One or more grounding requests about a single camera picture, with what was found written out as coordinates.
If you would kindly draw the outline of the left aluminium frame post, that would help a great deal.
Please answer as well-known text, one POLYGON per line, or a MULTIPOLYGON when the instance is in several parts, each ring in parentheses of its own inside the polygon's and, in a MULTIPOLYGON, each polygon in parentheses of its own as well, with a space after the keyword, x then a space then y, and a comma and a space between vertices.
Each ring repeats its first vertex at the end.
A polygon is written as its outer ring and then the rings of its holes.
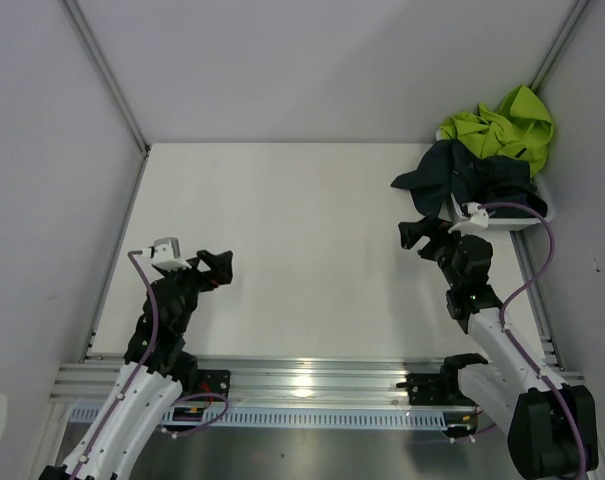
POLYGON ((150 149, 139 122, 135 118, 121 86, 101 48, 97 37, 83 12, 79 1, 60 0, 58 2, 69 24, 82 47, 87 59, 91 63, 104 91, 111 101, 120 120, 123 122, 131 140, 137 150, 146 156, 150 149))

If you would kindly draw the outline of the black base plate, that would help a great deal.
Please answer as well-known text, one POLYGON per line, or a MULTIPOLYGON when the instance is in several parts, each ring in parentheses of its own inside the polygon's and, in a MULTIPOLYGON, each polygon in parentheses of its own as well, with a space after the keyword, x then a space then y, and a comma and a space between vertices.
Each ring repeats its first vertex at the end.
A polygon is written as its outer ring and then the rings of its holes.
POLYGON ((411 406, 468 405, 453 381, 443 374, 410 373, 395 387, 407 393, 411 406))
POLYGON ((195 401, 221 402, 219 396, 228 397, 230 386, 229 370, 199 369, 197 374, 188 379, 183 396, 195 395, 195 401))

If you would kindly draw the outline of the aluminium mounting rail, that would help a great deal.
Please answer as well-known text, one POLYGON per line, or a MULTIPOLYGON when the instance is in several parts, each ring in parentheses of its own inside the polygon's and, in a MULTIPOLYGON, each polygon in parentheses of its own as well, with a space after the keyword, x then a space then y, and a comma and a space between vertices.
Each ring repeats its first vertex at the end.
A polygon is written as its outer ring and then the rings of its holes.
MULTIPOLYGON (((230 372, 230 402, 235 408, 403 409, 408 395, 396 385, 410 373, 436 373, 441 363, 440 359, 198 358, 201 369, 230 372)), ((104 400, 121 365, 115 357, 64 363, 49 401, 104 400)))

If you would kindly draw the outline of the lime green shorts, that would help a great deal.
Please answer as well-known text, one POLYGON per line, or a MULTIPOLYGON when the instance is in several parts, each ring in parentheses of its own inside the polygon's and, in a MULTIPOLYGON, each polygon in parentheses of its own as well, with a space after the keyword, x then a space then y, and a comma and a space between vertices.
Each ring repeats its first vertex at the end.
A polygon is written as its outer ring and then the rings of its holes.
POLYGON ((526 85, 502 99, 496 109, 480 102, 475 112, 460 111, 436 130, 438 140, 458 140, 476 157, 506 156, 526 162, 530 175, 541 172, 555 123, 545 104, 526 85))

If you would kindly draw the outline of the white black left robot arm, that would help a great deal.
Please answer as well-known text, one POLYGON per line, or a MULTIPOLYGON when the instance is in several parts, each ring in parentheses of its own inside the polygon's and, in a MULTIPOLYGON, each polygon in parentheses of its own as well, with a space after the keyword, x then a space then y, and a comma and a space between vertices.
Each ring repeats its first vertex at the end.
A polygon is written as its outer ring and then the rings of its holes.
POLYGON ((194 401, 203 410, 230 407, 225 372, 201 371, 184 335, 200 295, 232 282, 232 252, 200 250, 185 259, 176 239, 167 238, 127 257, 146 298, 123 364, 83 438, 61 465, 43 469, 43 479, 126 479, 155 431, 185 436, 163 426, 170 408, 194 401))

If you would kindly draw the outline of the aluminium frame post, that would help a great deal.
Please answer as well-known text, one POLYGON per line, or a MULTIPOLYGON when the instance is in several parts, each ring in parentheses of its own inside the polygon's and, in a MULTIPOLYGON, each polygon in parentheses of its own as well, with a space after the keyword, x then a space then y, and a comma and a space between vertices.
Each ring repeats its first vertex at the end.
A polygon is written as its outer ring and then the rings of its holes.
POLYGON ((551 42, 550 47, 529 84, 529 88, 534 93, 538 93, 544 86, 553 68, 570 45, 573 36, 577 33, 591 4, 591 0, 576 0, 573 2, 566 18, 563 20, 560 29, 551 42))
POLYGON ((91 63, 104 91, 111 101, 120 120, 123 122, 131 140, 137 150, 146 156, 150 149, 139 122, 135 118, 121 86, 101 48, 97 37, 83 12, 79 1, 60 0, 58 2, 69 24, 82 47, 87 59, 91 63))

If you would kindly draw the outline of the right aluminium frame post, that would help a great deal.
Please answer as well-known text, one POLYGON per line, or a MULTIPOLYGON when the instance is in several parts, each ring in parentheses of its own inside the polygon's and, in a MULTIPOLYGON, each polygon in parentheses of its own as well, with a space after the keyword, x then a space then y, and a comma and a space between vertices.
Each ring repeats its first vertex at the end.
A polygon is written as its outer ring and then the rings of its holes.
POLYGON ((570 45, 573 36, 577 33, 591 4, 591 0, 576 0, 573 2, 566 18, 563 20, 560 29, 551 42, 550 47, 529 84, 529 88, 534 93, 538 93, 544 86, 553 68, 570 45))

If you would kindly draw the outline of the dark navy shorts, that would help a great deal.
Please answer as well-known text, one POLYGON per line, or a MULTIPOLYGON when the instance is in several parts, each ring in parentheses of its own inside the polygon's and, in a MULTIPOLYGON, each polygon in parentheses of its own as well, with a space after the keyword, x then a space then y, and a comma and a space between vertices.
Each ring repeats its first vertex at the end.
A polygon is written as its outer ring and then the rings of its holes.
POLYGON ((391 186, 408 191, 423 216, 438 213, 450 199, 460 206, 508 202, 548 214, 547 203, 531 181, 528 163, 501 155, 480 159, 458 140, 435 142, 418 167, 397 176, 391 186))

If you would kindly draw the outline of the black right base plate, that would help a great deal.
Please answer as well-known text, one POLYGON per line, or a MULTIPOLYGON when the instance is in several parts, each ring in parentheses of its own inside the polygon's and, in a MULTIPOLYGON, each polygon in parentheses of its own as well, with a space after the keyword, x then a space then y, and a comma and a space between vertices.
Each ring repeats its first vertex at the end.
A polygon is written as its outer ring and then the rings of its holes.
POLYGON ((453 381, 443 374, 410 373, 395 387, 407 393, 411 406, 468 405, 453 381))

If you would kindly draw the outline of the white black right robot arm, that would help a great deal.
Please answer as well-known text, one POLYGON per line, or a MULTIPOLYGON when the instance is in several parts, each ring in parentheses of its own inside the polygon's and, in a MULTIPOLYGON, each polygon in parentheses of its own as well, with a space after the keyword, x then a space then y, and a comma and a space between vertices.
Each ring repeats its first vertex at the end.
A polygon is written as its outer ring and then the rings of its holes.
POLYGON ((436 216, 398 226, 402 248, 419 240, 419 256, 434 262, 449 288, 450 317, 481 353, 445 358, 436 374, 413 373, 399 383, 412 406, 476 407, 506 435, 525 479, 582 479, 599 465, 595 401, 551 369, 516 326, 489 283, 493 247, 436 216))

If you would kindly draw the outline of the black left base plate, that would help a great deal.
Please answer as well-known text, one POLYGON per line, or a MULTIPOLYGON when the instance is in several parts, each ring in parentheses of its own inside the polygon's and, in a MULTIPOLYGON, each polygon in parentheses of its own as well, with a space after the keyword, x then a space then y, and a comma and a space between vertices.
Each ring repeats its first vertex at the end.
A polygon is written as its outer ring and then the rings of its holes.
POLYGON ((219 396, 228 397, 230 386, 229 370, 199 369, 197 374, 188 379, 183 396, 195 395, 195 401, 221 402, 219 396))

